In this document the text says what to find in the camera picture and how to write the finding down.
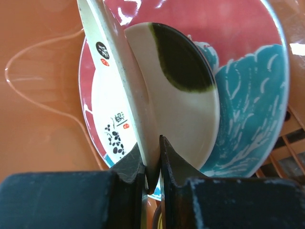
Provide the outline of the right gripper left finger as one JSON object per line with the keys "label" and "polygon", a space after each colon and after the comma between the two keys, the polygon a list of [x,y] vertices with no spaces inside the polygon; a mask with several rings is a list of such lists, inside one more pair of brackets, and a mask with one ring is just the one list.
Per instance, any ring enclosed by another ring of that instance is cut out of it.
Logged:
{"label": "right gripper left finger", "polygon": [[0,185],[3,229],[144,229],[138,146],[106,171],[18,173]]}

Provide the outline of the yellow patterned plate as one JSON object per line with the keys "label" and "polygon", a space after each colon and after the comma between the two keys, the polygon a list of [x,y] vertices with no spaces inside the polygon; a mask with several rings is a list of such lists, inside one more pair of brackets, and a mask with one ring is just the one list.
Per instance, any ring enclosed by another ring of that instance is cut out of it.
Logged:
{"label": "yellow patterned plate", "polygon": [[163,229],[162,205],[158,205],[152,219],[152,229]]}

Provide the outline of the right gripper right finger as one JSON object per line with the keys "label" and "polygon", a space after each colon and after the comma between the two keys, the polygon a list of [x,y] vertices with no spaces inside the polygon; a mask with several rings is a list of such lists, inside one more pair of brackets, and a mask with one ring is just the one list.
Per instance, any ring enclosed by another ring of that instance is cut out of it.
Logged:
{"label": "right gripper right finger", "polygon": [[302,229],[305,193],[282,178],[207,177],[160,137],[165,229]]}

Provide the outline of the red and teal plate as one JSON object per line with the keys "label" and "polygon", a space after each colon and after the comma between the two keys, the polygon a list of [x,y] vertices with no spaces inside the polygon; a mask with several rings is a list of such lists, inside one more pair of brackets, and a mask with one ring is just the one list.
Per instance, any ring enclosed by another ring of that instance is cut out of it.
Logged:
{"label": "red and teal plate", "polygon": [[[263,164],[281,132],[289,96],[284,32],[265,0],[103,0],[125,33],[143,22],[168,25],[189,37],[213,72],[220,102],[216,142],[198,169],[209,177],[250,177]],[[95,66],[85,38],[79,90],[85,122],[108,167],[92,114]]]}

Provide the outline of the cream plate black mark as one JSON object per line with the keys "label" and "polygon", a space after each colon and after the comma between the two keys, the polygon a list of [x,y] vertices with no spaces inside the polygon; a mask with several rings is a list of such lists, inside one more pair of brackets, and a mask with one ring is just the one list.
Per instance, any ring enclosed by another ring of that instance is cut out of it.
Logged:
{"label": "cream plate black mark", "polygon": [[219,129],[213,72],[195,43],[173,27],[143,22],[125,29],[152,101],[159,134],[200,169]]}

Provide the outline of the cream plate small motifs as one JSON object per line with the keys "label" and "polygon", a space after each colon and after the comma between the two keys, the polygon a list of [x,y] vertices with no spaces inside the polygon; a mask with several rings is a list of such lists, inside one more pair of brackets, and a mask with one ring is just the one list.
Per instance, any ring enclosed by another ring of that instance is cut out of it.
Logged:
{"label": "cream plate small motifs", "polygon": [[147,191],[159,179],[159,134],[142,72],[125,33],[102,0],[77,2],[95,66],[91,107],[97,135],[112,159],[135,145],[146,168]]}

